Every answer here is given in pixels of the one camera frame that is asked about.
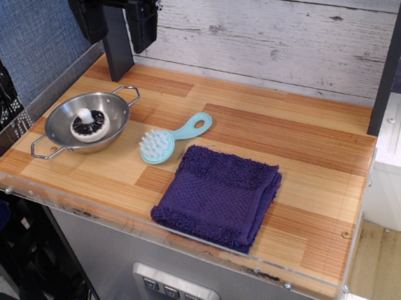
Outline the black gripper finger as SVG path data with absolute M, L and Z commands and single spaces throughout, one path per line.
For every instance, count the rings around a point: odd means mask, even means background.
M 131 0 L 127 4 L 127 25 L 136 54 L 157 40 L 158 8 L 158 0 Z
M 89 42 L 97 43 L 107 35 L 106 18 L 101 4 L 88 3 L 85 0 L 67 1 L 80 30 Z

